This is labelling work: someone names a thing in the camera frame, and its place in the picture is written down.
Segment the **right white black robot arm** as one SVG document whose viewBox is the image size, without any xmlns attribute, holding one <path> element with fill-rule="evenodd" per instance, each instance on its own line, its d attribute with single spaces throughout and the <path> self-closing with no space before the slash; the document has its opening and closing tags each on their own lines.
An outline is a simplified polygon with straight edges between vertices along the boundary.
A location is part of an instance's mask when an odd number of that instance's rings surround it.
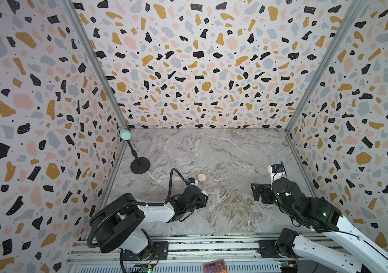
<svg viewBox="0 0 388 273">
<path fill-rule="evenodd" d="M 275 204 L 298 226 L 326 236 L 346 251 L 336 251 L 284 228 L 269 250 L 259 250 L 262 256 L 308 258 L 338 273 L 388 273 L 388 252 L 368 239 L 327 200 L 305 196 L 296 183 L 285 177 L 250 187 L 255 201 Z"/>
</svg>

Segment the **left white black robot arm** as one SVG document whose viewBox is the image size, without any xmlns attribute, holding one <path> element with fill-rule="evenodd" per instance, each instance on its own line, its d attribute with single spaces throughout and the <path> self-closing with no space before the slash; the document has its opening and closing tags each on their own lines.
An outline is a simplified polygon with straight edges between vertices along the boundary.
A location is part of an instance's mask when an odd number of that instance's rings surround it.
<svg viewBox="0 0 388 273">
<path fill-rule="evenodd" d="M 154 242 L 142 228 L 143 224 L 183 222 L 196 209 L 205 208 L 207 201 L 207 192 L 194 183 L 165 202 L 139 201 L 126 193 L 91 218 L 87 247 L 99 248 L 102 253 L 122 249 L 145 259 Z"/>
</svg>

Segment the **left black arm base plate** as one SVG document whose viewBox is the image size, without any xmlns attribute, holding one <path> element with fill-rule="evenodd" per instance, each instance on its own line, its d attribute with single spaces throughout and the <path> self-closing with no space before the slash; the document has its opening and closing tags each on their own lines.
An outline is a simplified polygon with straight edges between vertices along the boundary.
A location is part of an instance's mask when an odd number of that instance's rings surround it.
<svg viewBox="0 0 388 273">
<path fill-rule="evenodd" d="M 151 261 L 151 260 L 167 260 L 168 257 L 168 241 L 156 242 L 153 241 L 151 246 L 146 247 L 139 254 L 134 254 L 130 250 L 123 252 L 122 258 L 125 261 Z"/>
</svg>

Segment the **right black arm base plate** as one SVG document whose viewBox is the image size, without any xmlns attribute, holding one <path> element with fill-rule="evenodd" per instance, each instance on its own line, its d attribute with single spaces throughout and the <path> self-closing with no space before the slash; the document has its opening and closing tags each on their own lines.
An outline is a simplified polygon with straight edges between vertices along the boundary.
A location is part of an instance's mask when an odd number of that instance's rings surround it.
<svg viewBox="0 0 388 273">
<path fill-rule="evenodd" d="M 295 258 L 296 255 L 287 242 L 278 240 L 259 240 L 258 253 L 262 258 Z"/>
</svg>

